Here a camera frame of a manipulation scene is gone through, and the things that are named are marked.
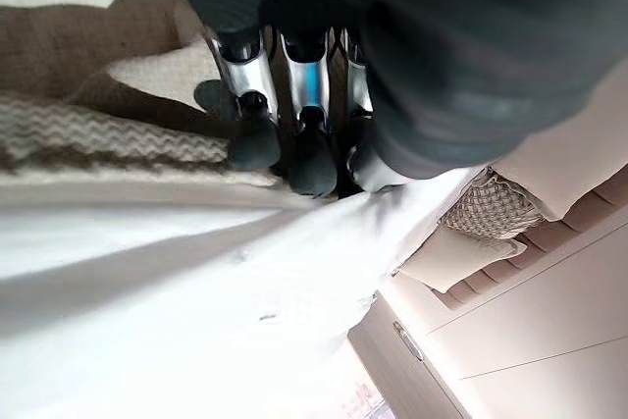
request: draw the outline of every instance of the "upholstered headboard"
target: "upholstered headboard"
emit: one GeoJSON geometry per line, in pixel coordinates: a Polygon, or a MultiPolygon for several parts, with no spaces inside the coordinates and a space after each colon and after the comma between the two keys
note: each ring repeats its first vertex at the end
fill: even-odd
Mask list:
{"type": "Polygon", "coordinates": [[[432,293],[452,310],[480,296],[521,270],[536,263],[547,253],[583,233],[617,209],[628,205],[628,166],[580,198],[561,221],[544,222],[517,236],[528,249],[521,255],[498,260],[458,282],[446,293],[432,293]]]}

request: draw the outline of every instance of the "cabinet door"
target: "cabinet door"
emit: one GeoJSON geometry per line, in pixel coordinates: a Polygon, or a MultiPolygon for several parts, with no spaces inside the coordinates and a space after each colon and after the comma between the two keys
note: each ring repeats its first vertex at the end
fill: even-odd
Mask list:
{"type": "Polygon", "coordinates": [[[382,297],[349,332],[360,360],[390,405],[396,419],[470,417],[431,368],[420,346],[407,333],[382,297]]]}

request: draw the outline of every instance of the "white bedsheet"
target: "white bedsheet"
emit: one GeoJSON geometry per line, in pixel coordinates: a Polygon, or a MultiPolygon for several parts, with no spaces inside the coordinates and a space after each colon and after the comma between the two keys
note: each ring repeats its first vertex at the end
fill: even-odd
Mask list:
{"type": "Polygon", "coordinates": [[[254,417],[476,173],[326,205],[233,185],[3,189],[0,416],[254,417]]]}

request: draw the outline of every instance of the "door handle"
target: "door handle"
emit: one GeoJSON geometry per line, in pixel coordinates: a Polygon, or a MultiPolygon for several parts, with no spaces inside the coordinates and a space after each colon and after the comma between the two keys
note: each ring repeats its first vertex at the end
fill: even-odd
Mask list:
{"type": "Polygon", "coordinates": [[[392,326],[394,327],[394,330],[396,331],[397,335],[401,338],[401,340],[403,341],[407,349],[410,351],[412,356],[416,357],[416,359],[419,362],[422,362],[424,360],[423,352],[421,351],[419,346],[416,344],[412,336],[409,335],[409,333],[405,330],[403,325],[399,323],[398,321],[394,321],[392,323],[392,326]]]}

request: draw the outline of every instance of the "beige pillow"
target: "beige pillow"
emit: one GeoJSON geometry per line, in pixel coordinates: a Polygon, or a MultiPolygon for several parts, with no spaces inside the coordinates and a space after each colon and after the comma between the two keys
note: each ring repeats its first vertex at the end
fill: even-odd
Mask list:
{"type": "Polygon", "coordinates": [[[478,270],[526,248],[514,239],[481,239],[440,225],[399,272],[445,293],[478,270]]]}

